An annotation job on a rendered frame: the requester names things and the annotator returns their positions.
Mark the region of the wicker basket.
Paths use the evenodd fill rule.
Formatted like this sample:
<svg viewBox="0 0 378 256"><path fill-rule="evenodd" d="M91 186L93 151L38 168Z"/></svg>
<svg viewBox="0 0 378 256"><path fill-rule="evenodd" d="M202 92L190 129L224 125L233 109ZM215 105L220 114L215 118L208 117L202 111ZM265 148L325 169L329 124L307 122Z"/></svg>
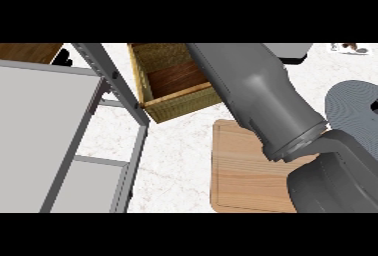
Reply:
<svg viewBox="0 0 378 256"><path fill-rule="evenodd" d="M221 102L183 43L128 43L138 104L162 123Z"/></svg>

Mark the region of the grey appliance with black base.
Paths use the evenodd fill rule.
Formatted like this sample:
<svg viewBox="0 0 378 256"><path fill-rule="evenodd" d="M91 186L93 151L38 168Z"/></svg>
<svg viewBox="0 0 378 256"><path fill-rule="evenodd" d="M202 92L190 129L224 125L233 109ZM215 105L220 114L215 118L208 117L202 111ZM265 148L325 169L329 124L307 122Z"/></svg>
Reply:
<svg viewBox="0 0 378 256"><path fill-rule="evenodd" d="M265 43L283 64L298 65L307 58L311 43Z"/></svg>

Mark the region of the brown wooden board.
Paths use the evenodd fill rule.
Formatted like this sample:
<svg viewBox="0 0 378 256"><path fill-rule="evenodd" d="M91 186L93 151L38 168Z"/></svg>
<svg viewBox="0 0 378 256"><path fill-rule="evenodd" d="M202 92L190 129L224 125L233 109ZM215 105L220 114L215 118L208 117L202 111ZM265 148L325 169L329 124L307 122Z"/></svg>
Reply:
<svg viewBox="0 0 378 256"><path fill-rule="evenodd" d="M48 64L62 43L0 43L0 59Z"/></svg>

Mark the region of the grey rounded ribbed object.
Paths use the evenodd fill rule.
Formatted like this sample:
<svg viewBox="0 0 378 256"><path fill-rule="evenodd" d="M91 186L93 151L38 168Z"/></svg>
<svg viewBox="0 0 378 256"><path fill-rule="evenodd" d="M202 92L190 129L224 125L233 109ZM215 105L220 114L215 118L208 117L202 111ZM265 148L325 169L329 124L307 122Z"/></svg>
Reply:
<svg viewBox="0 0 378 256"><path fill-rule="evenodd" d="M378 85L347 80L325 97L325 113L332 129L348 133L378 160Z"/></svg>

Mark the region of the pale wooden cutting board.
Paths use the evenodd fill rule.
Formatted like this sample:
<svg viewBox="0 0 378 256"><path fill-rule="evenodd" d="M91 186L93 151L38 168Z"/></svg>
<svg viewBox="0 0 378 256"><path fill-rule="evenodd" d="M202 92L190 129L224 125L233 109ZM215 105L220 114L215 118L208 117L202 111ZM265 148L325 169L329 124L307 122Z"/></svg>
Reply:
<svg viewBox="0 0 378 256"><path fill-rule="evenodd" d="M254 133L232 120L212 124L211 207L217 212L294 213L286 176L314 160L268 161Z"/></svg>

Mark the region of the small white and brown object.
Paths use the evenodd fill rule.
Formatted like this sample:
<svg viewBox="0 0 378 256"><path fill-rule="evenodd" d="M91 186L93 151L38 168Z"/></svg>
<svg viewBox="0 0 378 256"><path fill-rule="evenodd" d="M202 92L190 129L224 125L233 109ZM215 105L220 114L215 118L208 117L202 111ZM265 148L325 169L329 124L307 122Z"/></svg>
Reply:
<svg viewBox="0 0 378 256"><path fill-rule="evenodd" d="M351 55L369 55L369 46L363 43L330 43L327 50L332 53L351 54Z"/></svg>

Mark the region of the small black object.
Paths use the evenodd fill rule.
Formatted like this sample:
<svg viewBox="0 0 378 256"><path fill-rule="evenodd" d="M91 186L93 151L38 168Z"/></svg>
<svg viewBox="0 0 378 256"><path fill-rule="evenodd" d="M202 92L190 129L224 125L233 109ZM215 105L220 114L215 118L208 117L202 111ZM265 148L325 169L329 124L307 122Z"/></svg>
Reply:
<svg viewBox="0 0 378 256"><path fill-rule="evenodd" d="M59 66L72 66L72 60L69 59L69 51L66 49L60 49L53 61L51 65L59 65Z"/></svg>

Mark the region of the grey metal shelf rack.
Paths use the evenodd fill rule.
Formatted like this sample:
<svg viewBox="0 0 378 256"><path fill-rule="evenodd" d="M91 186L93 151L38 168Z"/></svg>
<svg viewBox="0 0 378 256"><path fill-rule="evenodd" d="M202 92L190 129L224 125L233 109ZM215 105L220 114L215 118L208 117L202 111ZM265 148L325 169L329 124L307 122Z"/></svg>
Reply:
<svg viewBox="0 0 378 256"><path fill-rule="evenodd" d="M72 45L88 66L0 60L0 213L124 213L149 118L99 43ZM96 108L138 123L128 161L76 154Z"/></svg>

